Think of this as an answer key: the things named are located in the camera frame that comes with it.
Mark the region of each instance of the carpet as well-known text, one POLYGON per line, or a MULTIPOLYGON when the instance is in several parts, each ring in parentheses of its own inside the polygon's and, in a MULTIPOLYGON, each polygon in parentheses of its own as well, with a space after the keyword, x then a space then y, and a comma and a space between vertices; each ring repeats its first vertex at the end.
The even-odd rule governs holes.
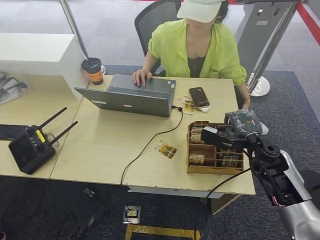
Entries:
MULTIPOLYGON (((140 66, 106 65, 107 74, 131 74, 140 66)), ((251 108, 269 128, 269 138, 288 152, 299 170, 320 172, 320 124, 306 96, 291 71, 266 71, 271 85, 264 97, 252 99, 251 108)), ((220 213, 211 216, 203 208, 198 228, 203 240, 283 240, 290 239, 276 209, 271 207, 260 183, 254 177, 256 196, 242 196, 220 213)), ((140 224, 168 228, 192 229, 196 197, 121 192, 118 186, 58 180, 0 177, 0 231, 8 240, 54 240, 61 231, 66 237, 75 226, 95 221, 84 240, 123 240, 122 224, 127 203, 141 206, 140 224), (83 193, 96 191, 90 198, 83 193)), ((134 233, 132 240, 182 240, 134 233)))

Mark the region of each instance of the controller screen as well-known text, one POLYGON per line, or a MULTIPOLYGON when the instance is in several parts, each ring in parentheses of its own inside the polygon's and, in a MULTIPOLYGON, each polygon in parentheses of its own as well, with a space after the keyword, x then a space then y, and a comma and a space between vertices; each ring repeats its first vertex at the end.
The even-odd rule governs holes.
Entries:
POLYGON ((9 145, 13 157, 20 169, 33 160, 37 156, 35 150, 26 135, 22 135, 9 145))

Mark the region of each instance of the white cap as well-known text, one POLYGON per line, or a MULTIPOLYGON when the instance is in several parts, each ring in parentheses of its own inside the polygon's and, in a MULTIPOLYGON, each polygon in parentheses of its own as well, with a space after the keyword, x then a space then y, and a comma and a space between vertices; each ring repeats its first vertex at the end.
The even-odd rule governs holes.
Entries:
POLYGON ((214 19, 225 0, 184 0, 177 14, 178 19, 209 23, 214 19))

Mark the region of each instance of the woman's right hand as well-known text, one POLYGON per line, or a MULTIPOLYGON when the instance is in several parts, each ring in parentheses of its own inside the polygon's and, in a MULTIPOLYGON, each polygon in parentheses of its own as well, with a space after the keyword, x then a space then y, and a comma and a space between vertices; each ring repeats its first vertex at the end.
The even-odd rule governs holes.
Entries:
POLYGON ((149 71, 140 69, 132 74, 132 80, 137 86, 142 84, 143 87, 146 86, 146 80, 150 79, 152 74, 149 71))

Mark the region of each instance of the laptop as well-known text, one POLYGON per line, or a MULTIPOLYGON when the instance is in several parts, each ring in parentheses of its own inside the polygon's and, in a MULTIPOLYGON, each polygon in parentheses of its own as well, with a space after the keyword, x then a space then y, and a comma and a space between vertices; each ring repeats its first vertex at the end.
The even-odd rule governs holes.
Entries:
POLYGON ((138 87, 131 76, 115 74, 106 91, 74 89, 100 109, 169 118, 176 85, 175 80, 151 78, 138 87))

